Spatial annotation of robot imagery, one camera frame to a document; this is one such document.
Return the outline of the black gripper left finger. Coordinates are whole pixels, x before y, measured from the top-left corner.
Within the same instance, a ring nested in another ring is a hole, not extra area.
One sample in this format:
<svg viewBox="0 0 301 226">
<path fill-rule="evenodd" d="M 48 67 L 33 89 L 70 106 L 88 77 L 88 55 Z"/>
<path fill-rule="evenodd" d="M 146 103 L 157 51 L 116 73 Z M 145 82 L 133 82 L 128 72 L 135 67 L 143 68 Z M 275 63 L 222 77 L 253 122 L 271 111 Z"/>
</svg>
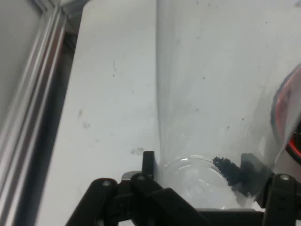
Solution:
<svg viewBox="0 0 301 226">
<path fill-rule="evenodd" d="M 83 195 L 68 226 L 117 226 L 131 220 L 136 226 L 200 226 L 202 216 L 171 188 L 154 178 L 153 151 L 143 153 L 142 170 L 117 183 L 94 180 Z"/>
</svg>

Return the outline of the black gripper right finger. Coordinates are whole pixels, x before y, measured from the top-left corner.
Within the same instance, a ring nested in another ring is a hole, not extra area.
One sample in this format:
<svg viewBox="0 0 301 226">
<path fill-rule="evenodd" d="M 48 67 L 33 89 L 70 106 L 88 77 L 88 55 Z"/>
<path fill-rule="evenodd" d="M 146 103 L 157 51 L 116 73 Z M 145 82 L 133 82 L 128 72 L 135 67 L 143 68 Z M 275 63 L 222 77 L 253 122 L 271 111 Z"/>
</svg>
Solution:
<svg viewBox="0 0 301 226">
<path fill-rule="evenodd" d="M 241 155 L 241 191 L 265 209 L 245 210 L 242 226 L 294 226 L 301 218 L 301 184 L 285 173 L 274 173 L 251 153 Z"/>
</svg>

